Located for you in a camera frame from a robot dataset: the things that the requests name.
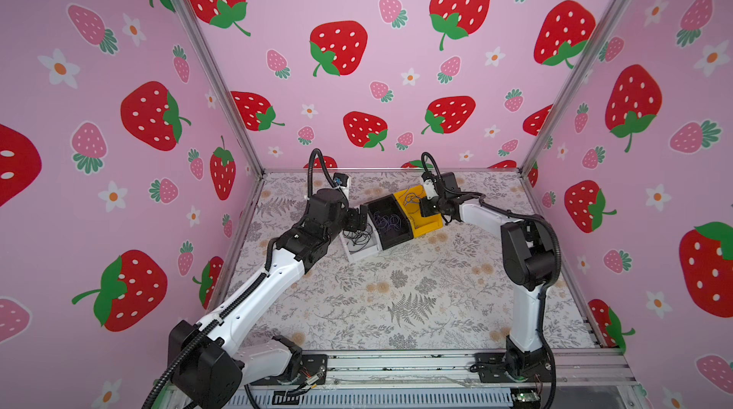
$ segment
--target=white flower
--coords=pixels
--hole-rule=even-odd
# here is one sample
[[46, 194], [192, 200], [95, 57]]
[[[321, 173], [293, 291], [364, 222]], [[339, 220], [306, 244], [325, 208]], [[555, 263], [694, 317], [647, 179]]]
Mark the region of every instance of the white flower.
[[201, 211], [196, 210], [196, 207], [191, 205], [191, 211], [186, 213], [186, 218], [188, 218], [188, 227], [194, 227], [194, 224], [199, 224], [199, 219], [201, 217]]
[[109, 383], [106, 381], [102, 386], [102, 395], [94, 400], [92, 407], [95, 409], [107, 409], [107, 407], [119, 401], [119, 385], [123, 382], [122, 379], [117, 380], [115, 383]]
[[672, 196], [664, 192], [664, 184], [660, 184], [656, 189], [647, 188], [646, 195], [649, 196], [646, 205], [653, 205], [660, 212], [664, 210], [664, 203], [672, 199]]
[[124, 197], [127, 194], [127, 188], [118, 188], [115, 182], [110, 182], [107, 191], [102, 191], [97, 196], [107, 202], [107, 212], [112, 212], [115, 207], [124, 209]]
[[410, 67], [407, 73], [403, 73], [402, 77], [404, 80], [402, 80], [402, 84], [409, 84], [411, 86], [415, 86], [415, 82], [420, 77], [419, 74], [415, 73], [415, 69]]
[[703, 47], [702, 59], [693, 65], [693, 69], [702, 69], [702, 73], [709, 77], [718, 65], [730, 62], [731, 58], [726, 54], [726, 49], [728, 49], [728, 40], [716, 47]]
[[123, 32], [130, 37], [133, 37], [133, 43], [135, 46], [140, 46], [141, 40], [147, 40], [145, 34], [140, 30], [140, 19], [130, 19], [125, 13], [123, 13], [124, 27]]
[[506, 54], [502, 53], [501, 48], [497, 46], [495, 50], [486, 53], [486, 64], [484, 65], [491, 64], [493, 66], [499, 66], [499, 61], [503, 59], [504, 56], [506, 56]]
[[658, 24], [662, 20], [662, 11], [666, 10], [667, 5], [669, 5], [668, 1], [655, 0], [654, 4], [644, 11], [646, 15], [644, 27], [647, 27], [651, 23]]
[[51, 84], [59, 84], [62, 81], [76, 89], [76, 78], [75, 74], [79, 73], [78, 65], [66, 62], [66, 57], [59, 48], [53, 50], [53, 57], [38, 56], [38, 60], [43, 64], [44, 67], [50, 70], [48, 73], [48, 80]]
[[655, 311], [659, 318], [664, 318], [665, 312], [672, 312], [672, 307], [664, 302], [664, 293], [652, 293], [647, 291], [646, 297], [649, 299], [649, 302], [646, 303], [646, 308]]

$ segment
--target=strawberry-patterned wall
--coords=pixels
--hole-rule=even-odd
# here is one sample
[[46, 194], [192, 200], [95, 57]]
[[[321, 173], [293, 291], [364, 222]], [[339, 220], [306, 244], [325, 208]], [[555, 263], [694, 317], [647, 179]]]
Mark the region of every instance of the strawberry-patterned wall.
[[0, 407], [140, 407], [205, 312], [255, 176], [170, 8], [0, 0]]
[[190, 0], [266, 168], [516, 166], [610, 0]]
[[733, 407], [733, 0], [633, 0], [532, 190], [660, 409]]

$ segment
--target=pink wallpaper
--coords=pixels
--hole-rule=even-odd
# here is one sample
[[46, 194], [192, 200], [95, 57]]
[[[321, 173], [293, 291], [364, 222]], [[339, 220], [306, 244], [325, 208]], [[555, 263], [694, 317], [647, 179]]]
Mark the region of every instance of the pink wallpaper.
[[139, 407], [204, 313], [253, 176], [171, 8], [0, 0], [0, 407]]
[[733, 407], [732, 0], [634, 0], [533, 190], [653, 407]]
[[266, 168], [516, 166], [609, 0], [190, 0]]

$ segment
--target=pink strawberry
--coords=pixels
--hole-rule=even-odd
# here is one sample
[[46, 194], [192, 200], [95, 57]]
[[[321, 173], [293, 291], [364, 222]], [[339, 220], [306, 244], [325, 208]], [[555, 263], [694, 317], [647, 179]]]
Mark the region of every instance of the pink strawberry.
[[188, 274], [188, 270], [194, 263], [194, 245], [186, 240], [180, 248], [180, 255], [178, 255], [178, 273], [181, 277], [185, 277]]
[[392, 29], [401, 29], [408, 22], [408, 12], [399, 0], [379, 0], [379, 13], [384, 22], [392, 24]]
[[389, 86], [384, 83], [372, 81], [369, 85], [369, 89], [371, 91], [371, 96], [374, 99], [380, 99], [382, 102], [390, 102], [394, 99], [394, 94], [392, 94]]
[[191, 163], [191, 174], [196, 179], [204, 178], [204, 161], [199, 157], [199, 152], [191, 148], [188, 150], [188, 162]]
[[442, 84], [449, 83], [459, 71], [460, 57], [453, 56], [441, 65], [441, 71], [438, 74], [438, 81]]
[[0, 344], [31, 325], [31, 311], [12, 297], [0, 296]]
[[519, 89], [512, 89], [507, 93], [505, 98], [507, 102], [504, 102], [504, 106], [512, 113], [518, 111], [519, 107], [524, 103], [524, 97], [522, 97], [522, 92]]
[[723, 132], [717, 126], [718, 123], [710, 120], [702, 123], [688, 122], [669, 139], [669, 147], [689, 155], [698, 152], [700, 148], [710, 148], [718, 142], [718, 136]]
[[712, 18], [712, 0], [695, 0], [680, 20], [680, 30], [677, 32], [677, 45], [685, 47], [700, 37], [700, 29], [705, 27]]
[[603, 264], [617, 274], [631, 270], [631, 258], [623, 250], [611, 250], [605, 254]]
[[76, 163], [78, 171], [86, 175], [96, 174], [104, 163], [102, 158], [107, 155], [107, 144], [102, 131], [93, 122], [84, 121], [71, 136], [71, 147], [76, 153], [71, 158]]
[[406, 132], [401, 136], [397, 137], [397, 144], [395, 145], [399, 151], [405, 151], [413, 142], [413, 133]]
[[178, 197], [178, 186], [167, 178], [163, 178], [160, 181], [156, 179], [150, 184], [148, 192], [152, 200], [169, 204]]
[[103, 53], [115, 55], [119, 49], [115, 33], [104, 28], [104, 21], [97, 13], [74, 3], [69, 3], [66, 11], [81, 38], [90, 45], [98, 46]]
[[605, 159], [605, 150], [603, 147], [595, 147], [588, 150], [585, 156], [583, 156], [583, 167], [585, 168], [596, 168], [598, 164], [603, 164]]

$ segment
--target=pink wall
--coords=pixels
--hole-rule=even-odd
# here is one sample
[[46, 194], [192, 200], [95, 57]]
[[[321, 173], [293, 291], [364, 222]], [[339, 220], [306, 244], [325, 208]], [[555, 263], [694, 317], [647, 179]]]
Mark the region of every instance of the pink wall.
[[[615, 313], [602, 320], [609, 341], [625, 341], [657, 409], [733, 406], [733, 1], [695, 2], [632, 2], [614, 32], [622, 49], [593, 65], [533, 190], [586, 301]], [[680, 32], [694, 41], [680, 47]], [[615, 215], [601, 215], [600, 192]]]
[[[152, 2], [0, 0], [0, 407], [139, 407], [165, 367], [170, 329], [204, 313], [192, 277], [226, 255], [223, 216], [236, 229], [252, 190], [177, 15]], [[71, 3], [94, 12], [73, 7], [69, 18]], [[131, 94], [151, 81], [159, 84]], [[178, 120], [159, 116], [173, 110], [166, 89], [191, 121], [176, 144]], [[78, 128], [82, 139], [73, 138]], [[226, 200], [210, 176], [221, 136], [236, 166]], [[149, 192], [156, 179], [168, 179], [160, 202]], [[181, 258], [191, 265], [181, 276], [187, 241], [193, 260]]]
[[[568, 0], [225, 0], [223, 6], [191, 1], [227, 85], [246, 93], [238, 94], [242, 107], [252, 103], [242, 108], [244, 122], [266, 168], [302, 167], [314, 146], [339, 167], [399, 167], [424, 150], [445, 167], [521, 163], [535, 140], [525, 128], [532, 131], [531, 124], [546, 116], [542, 110], [570, 71], [563, 61], [542, 62], [559, 48], [555, 41], [570, 40], [569, 50], [587, 39], [591, 18], [598, 20], [609, 2], [570, 0], [555, 9]], [[461, 16], [457, 26], [442, 18], [454, 11]], [[552, 35], [545, 37], [548, 31]], [[347, 37], [351, 32], [355, 36]], [[449, 36], [440, 50], [443, 33]], [[320, 48], [334, 52], [328, 56]], [[563, 48], [559, 56], [581, 49]], [[337, 69], [340, 75], [333, 74]], [[521, 95], [507, 97], [513, 89]], [[458, 111], [435, 121], [450, 102]], [[344, 118], [355, 127], [344, 129]], [[369, 133], [376, 137], [368, 139]], [[408, 148], [400, 150], [398, 143]], [[507, 156], [499, 155], [502, 147]]]

